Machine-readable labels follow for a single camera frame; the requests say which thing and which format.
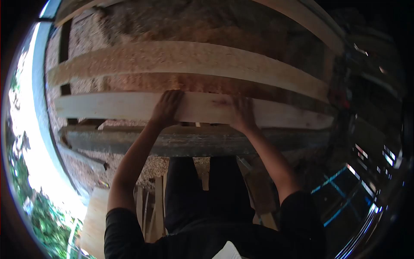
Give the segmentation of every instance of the hand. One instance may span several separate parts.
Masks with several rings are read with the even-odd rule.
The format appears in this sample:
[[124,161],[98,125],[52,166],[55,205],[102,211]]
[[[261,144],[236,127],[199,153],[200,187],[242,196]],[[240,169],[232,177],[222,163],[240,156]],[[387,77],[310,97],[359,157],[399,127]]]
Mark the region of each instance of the hand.
[[155,124],[160,127],[161,130],[177,124],[174,116],[180,106],[183,96],[184,92],[181,90],[165,91],[156,104],[148,124]]
[[253,101],[251,98],[236,97],[231,99],[233,108],[233,122],[230,126],[243,134],[258,130],[253,114]]

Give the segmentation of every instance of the wooden plank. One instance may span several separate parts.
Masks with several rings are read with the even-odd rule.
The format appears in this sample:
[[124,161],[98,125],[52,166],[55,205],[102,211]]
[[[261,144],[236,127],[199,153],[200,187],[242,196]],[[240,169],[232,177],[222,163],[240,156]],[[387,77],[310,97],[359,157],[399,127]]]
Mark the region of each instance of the wooden plank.
[[263,226],[278,230],[271,212],[260,215],[260,219],[262,220]]
[[[163,174],[162,176],[162,201],[163,201],[163,209],[164,209],[164,217],[165,217],[165,188],[167,187],[167,174],[168,174],[168,170]],[[168,230],[167,228],[165,228],[165,234],[168,234]]]
[[332,49],[337,55],[342,56],[344,52],[344,42],[342,38],[345,33],[339,27],[339,25],[314,1],[306,0],[305,3],[314,7],[320,12],[322,17],[326,18],[333,30],[325,21],[318,17],[314,12],[308,9],[303,3],[298,0],[253,0],[262,5],[270,7],[292,20],[296,21],[321,41],[323,41],[330,49]]
[[155,178],[155,207],[157,213],[155,214],[157,239],[165,236],[164,227],[164,208],[163,208],[163,184],[162,177]]
[[72,149],[62,145],[61,143],[56,143],[56,145],[58,146],[58,149],[59,149],[60,152],[62,152],[64,154],[67,154],[67,155],[71,156],[72,158],[75,158],[75,159],[81,161],[82,163],[87,164],[95,172],[104,172],[104,171],[106,171],[105,161],[102,161],[102,160],[97,159],[97,158],[89,157],[85,154],[82,154],[82,153],[80,153],[76,150],[72,150]]
[[[56,112],[65,118],[131,119],[148,121],[161,93],[101,92],[60,97]],[[333,117],[304,111],[287,104],[253,99],[259,127],[323,129]],[[177,121],[229,124],[233,120],[231,96],[186,92],[177,110]]]
[[[138,138],[143,127],[120,128],[113,131],[89,127],[62,127],[59,134],[76,149],[125,154]],[[329,130],[263,129],[265,137],[281,152],[327,145]],[[256,151],[240,132],[225,126],[182,127],[164,129],[158,136],[151,155],[163,157],[210,157],[248,155]]]
[[55,87],[76,78],[130,73],[192,73],[238,78],[328,103],[328,85],[297,68],[249,51],[185,41],[140,42],[91,51],[49,70],[48,84]]
[[108,189],[95,187],[83,222],[80,246],[97,259],[105,258],[103,251],[108,197]]
[[141,231],[143,230],[142,228],[142,210],[143,210],[143,197],[142,197],[142,187],[138,186],[138,192],[137,192],[137,219],[138,219],[138,223],[140,224],[141,227]]
[[145,208],[144,208],[144,222],[142,226],[142,234],[144,235],[145,241],[147,240],[147,215],[148,215],[148,198],[149,192],[147,192],[147,197],[145,199]]
[[258,215],[276,210],[270,183],[267,181],[268,176],[267,172],[257,171],[249,172],[244,177]]

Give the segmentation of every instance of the ground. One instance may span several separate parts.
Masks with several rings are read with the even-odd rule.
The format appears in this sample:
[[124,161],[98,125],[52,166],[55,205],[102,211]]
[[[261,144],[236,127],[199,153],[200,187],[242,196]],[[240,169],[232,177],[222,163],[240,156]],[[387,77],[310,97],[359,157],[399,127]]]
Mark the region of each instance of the ground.
[[[69,58],[109,46],[140,41],[175,40],[219,44],[256,52],[278,59],[322,79],[325,45],[290,18],[251,0],[242,1],[125,1],[79,20],[74,18],[70,33]],[[51,36],[46,52],[46,71],[58,64],[60,29]],[[194,92],[241,94],[255,98],[289,102],[290,92],[269,97],[258,91],[260,84],[224,77],[194,74],[150,73],[74,80],[72,94],[101,91],[151,91],[183,89]],[[54,100],[59,88],[46,86],[48,113],[55,140],[67,124],[56,115]],[[138,126],[134,121],[108,120],[104,125]],[[68,174],[77,187],[91,194],[95,186],[111,184],[122,155],[87,152],[108,163],[106,172],[94,172],[86,164],[61,154]],[[292,163],[313,154],[300,150],[287,155]],[[209,169],[209,158],[195,158],[199,173]],[[149,157],[138,184],[153,189],[156,176],[168,168],[168,158]]]

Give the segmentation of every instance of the person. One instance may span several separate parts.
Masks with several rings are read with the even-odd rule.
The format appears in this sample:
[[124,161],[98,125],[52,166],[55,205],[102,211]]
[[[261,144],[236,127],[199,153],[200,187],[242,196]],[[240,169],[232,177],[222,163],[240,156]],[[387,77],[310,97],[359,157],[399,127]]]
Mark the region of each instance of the person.
[[129,148],[113,178],[106,215],[104,253],[112,258],[213,258],[230,241],[253,258],[324,258],[325,233],[310,194],[301,191],[294,171],[255,123],[252,100],[232,98],[234,129],[249,139],[275,183],[280,231],[252,223],[247,188],[235,156],[212,157],[209,190],[203,191],[192,157],[170,158],[165,190],[168,235],[145,243],[133,189],[161,130],[172,126],[184,92],[163,93],[151,119]]

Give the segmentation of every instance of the wooden frame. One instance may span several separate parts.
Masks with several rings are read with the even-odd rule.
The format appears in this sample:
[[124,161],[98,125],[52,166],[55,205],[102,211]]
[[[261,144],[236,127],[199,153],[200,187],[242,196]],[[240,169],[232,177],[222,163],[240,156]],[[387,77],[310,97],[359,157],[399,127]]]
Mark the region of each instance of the wooden frame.
[[[161,93],[101,92],[71,95],[55,100],[56,112],[65,118],[131,119],[148,121]],[[259,127],[323,129],[333,117],[277,102],[253,99]],[[176,112],[177,121],[230,124],[231,96],[186,92]]]
[[280,87],[328,103],[328,85],[297,68],[237,48],[186,41],[149,41],[91,51],[50,69],[48,84],[56,87],[72,79],[130,73],[231,77]]
[[[60,137],[72,148],[125,154],[138,138],[143,127],[68,126],[59,131]],[[315,148],[328,144],[330,130],[263,129],[263,134],[280,151]],[[173,126],[158,136],[150,155],[163,157],[210,157],[248,155],[256,151],[249,140],[228,126]]]

